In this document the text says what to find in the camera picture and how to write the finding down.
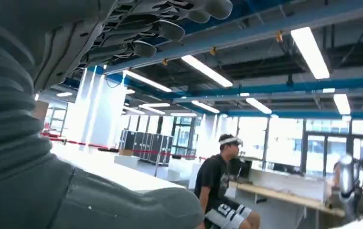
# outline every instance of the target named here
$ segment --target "man's arm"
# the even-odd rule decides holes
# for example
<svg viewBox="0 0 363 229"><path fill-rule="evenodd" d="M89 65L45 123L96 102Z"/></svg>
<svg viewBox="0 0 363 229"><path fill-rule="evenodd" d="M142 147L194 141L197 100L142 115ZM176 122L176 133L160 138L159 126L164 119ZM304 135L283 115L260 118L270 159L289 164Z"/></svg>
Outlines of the man's arm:
<svg viewBox="0 0 363 229"><path fill-rule="evenodd" d="M200 204L203 208L203 212L205 214L205 210L207 209L208 205L208 196L210 195L211 188L210 187L201 187L200 192ZM199 229L205 229L204 222L201 223L201 225L198 227Z"/></svg>

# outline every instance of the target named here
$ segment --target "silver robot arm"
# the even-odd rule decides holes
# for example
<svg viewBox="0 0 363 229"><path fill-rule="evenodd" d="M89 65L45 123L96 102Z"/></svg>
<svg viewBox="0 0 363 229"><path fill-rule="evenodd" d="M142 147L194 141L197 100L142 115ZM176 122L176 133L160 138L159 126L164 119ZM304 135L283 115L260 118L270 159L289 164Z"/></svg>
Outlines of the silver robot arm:
<svg viewBox="0 0 363 229"><path fill-rule="evenodd" d="M362 195L359 182L360 163L352 156L346 154L339 161L341 169L339 198L346 212L346 222L359 219L358 204Z"/></svg>

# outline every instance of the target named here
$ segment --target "fluorescent light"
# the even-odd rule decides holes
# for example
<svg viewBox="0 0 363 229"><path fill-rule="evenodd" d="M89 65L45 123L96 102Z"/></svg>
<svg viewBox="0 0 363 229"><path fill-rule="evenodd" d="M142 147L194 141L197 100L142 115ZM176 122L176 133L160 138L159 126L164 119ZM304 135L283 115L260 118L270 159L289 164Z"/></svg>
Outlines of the fluorescent light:
<svg viewBox="0 0 363 229"><path fill-rule="evenodd" d="M265 105L263 105L261 102L259 102L254 98L247 98L246 102L267 115L272 113L272 111L268 107L266 107Z"/></svg>
<svg viewBox="0 0 363 229"><path fill-rule="evenodd" d="M148 107L165 107L165 106L170 106L170 104L168 104L168 103L161 103L161 104L144 104L143 106L148 106Z"/></svg>
<svg viewBox="0 0 363 229"><path fill-rule="evenodd" d="M324 88L322 93L335 93L335 88Z"/></svg>
<svg viewBox="0 0 363 229"><path fill-rule="evenodd" d="M145 112L143 112L143 111L139 111L139 110L134 109L134 108L131 108L131 107L124 106L123 108L124 108L124 109L126 109L126 110L129 110L129 111L131 111L131 112L134 112L134 113L140 114L140 115L145 114Z"/></svg>
<svg viewBox="0 0 363 229"><path fill-rule="evenodd" d="M171 113L171 116L196 117L196 113Z"/></svg>
<svg viewBox="0 0 363 229"><path fill-rule="evenodd" d="M207 105L207 104L200 103L200 102L198 102L197 100L193 100L193 101L192 101L192 104L194 104L194 105L196 105L196 106L199 106L199 107L201 107L201 108L204 108L204 109L205 109L205 110L207 110L207 111L211 111L211 112L216 113L216 114L218 114L218 113L219 113L219 110L217 110L217 109L215 109L215 108L213 108L213 107L210 107L210 106L209 106L209 105Z"/></svg>
<svg viewBox="0 0 363 229"><path fill-rule="evenodd" d="M161 115L166 114L166 113L165 113L165 112L163 112L163 111L156 110L156 109L153 109L153 108L151 108L151 107L145 106L145 104L143 104L143 105L139 105L139 107L141 107L141 108L143 108L143 109L146 109L146 110L148 110L148 111L155 112L155 113L157 113L157 114L161 114Z"/></svg>
<svg viewBox="0 0 363 229"><path fill-rule="evenodd" d="M346 94L335 94L333 95L333 100L341 115L350 115L350 106Z"/></svg>
<svg viewBox="0 0 363 229"><path fill-rule="evenodd" d="M309 27L304 27L291 31L299 51L307 62L315 79L329 78L329 71L326 67L325 61L322 58L320 49L315 41L314 35Z"/></svg>
<svg viewBox="0 0 363 229"><path fill-rule="evenodd" d="M71 95L73 95L71 92L62 92L62 93L56 94L56 96L58 96L58 97L67 97L67 96L71 96Z"/></svg>
<svg viewBox="0 0 363 229"><path fill-rule="evenodd" d="M343 115L342 116L343 121L350 122L351 119L352 119L352 117L350 115Z"/></svg>
<svg viewBox="0 0 363 229"><path fill-rule="evenodd" d="M171 89L170 88L165 87L162 84L153 82L152 80L147 79L147 78L145 78L145 77L143 77L141 75L138 75L136 73L130 72L128 70L124 70L124 73L127 74L127 75L129 75L130 77L136 79L136 80L142 81L142 82L144 82L146 84L149 84L149 85L151 85L153 87L156 87L156 88L158 88L158 89L160 89L160 90L162 90L164 92L171 92Z"/></svg>
<svg viewBox="0 0 363 229"><path fill-rule="evenodd" d="M203 64L199 60L197 60L195 57L191 55L183 56L181 58L184 62L191 65L193 68L197 69L198 71L204 73L208 77L210 77L215 82L219 83L223 87L232 87L232 83L225 79L223 76L209 68L207 65Z"/></svg>
<svg viewBox="0 0 363 229"><path fill-rule="evenodd" d="M126 92L126 94L134 94L134 93L135 93L135 91L132 90L132 89L128 89L127 92Z"/></svg>

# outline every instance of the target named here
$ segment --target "shorts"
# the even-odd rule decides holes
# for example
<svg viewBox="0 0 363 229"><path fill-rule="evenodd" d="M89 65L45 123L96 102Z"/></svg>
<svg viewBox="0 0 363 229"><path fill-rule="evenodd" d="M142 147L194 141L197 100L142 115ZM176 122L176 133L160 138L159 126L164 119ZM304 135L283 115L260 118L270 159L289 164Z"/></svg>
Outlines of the shorts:
<svg viewBox="0 0 363 229"><path fill-rule="evenodd" d="M222 199L205 214L206 227L211 224L221 229L238 229L251 212L250 208L229 199Z"/></svg>

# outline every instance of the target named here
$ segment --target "ceiling pipe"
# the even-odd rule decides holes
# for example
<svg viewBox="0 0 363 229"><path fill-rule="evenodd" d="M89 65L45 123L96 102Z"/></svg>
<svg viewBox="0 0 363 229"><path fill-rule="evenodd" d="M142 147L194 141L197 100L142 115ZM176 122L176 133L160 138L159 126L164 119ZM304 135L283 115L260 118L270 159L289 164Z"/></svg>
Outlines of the ceiling pipe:
<svg viewBox="0 0 363 229"><path fill-rule="evenodd" d="M336 90L336 93L347 94L349 97L363 97L363 92L349 92L348 90ZM200 96L200 97L187 97L185 99L173 99L173 103L189 103L193 100L198 101L230 101L230 100L245 100L246 98L255 98L257 100L286 100L286 99L314 99L316 96L319 98L332 98L335 93L270 93L270 94L251 94L250 96L239 95L219 95L219 96Z"/></svg>
<svg viewBox="0 0 363 229"><path fill-rule="evenodd" d="M183 46L172 48L157 53L151 58L136 58L131 61L116 64L107 68L105 74L118 73L128 68L140 68L163 60L178 59L187 54L194 55L209 51L212 47L223 49L240 44L256 42L273 38L277 31L290 32L291 30L309 26L312 28L322 27L354 20L363 17L363 0L346 0L328 7L321 7L312 11L299 12L284 20L270 22L264 25L243 30L231 31L206 39L186 43Z"/></svg>

